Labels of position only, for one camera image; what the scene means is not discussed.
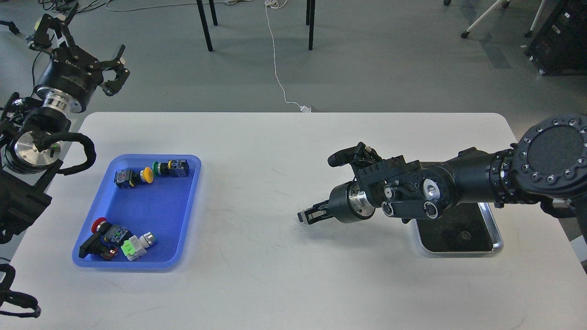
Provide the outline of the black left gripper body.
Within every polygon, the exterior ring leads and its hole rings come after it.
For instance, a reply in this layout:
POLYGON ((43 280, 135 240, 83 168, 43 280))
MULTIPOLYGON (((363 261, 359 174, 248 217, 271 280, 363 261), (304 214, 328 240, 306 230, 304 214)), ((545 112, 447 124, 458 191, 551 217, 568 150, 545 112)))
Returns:
POLYGON ((50 63, 36 82, 33 92, 40 98, 45 98, 51 88, 64 92, 77 102, 72 111, 81 113, 87 109, 97 86, 101 84, 102 75, 88 74, 89 65, 94 65, 97 58, 81 48, 76 56, 65 48, 53 49, 50 63))

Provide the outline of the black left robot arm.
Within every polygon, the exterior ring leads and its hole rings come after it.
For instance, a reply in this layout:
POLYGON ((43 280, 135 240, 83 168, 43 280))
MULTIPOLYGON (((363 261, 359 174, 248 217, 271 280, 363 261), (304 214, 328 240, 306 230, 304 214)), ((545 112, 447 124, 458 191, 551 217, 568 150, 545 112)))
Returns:
POLYGON ((31 97, 15 92, 1 107, 1 244, 27 230, 50 205, 46 188, 56 175, 86 171, 96 161, 94 142, 71 132, 69 113, 87 109, 97 88, 117 94, 130 75, 120 46, 111 60, 100 61, 75 43, 69 23, 44 14, 27 38, 31 50, 48 54, 50 62, 31 97))

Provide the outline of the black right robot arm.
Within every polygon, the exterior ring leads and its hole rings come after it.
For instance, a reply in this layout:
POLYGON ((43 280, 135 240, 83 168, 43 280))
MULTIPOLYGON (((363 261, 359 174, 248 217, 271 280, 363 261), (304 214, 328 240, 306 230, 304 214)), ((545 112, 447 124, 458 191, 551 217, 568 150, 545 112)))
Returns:
POLYGON ((487 153, 465 149, 443 162, 381 158, 364 143, 328 158, 350 165, 354 179, 336 186, 329 199, 298 213, 301 223, 335 218, 354 223, 375 209, 402 219, 437 220, 463 203, 537 204, 557 218, 586 223, 586 115, 565 114, 532 126, 511 148, 487 153))

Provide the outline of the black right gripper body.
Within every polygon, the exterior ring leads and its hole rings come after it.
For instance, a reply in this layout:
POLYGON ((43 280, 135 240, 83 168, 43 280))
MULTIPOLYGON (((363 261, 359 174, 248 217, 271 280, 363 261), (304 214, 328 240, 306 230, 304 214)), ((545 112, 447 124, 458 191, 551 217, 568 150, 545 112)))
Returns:
POLYGON ((375 209, 356 181, 336 186, 327 203, 328 213, 345 224, 368 220, 373 217, 375 209))

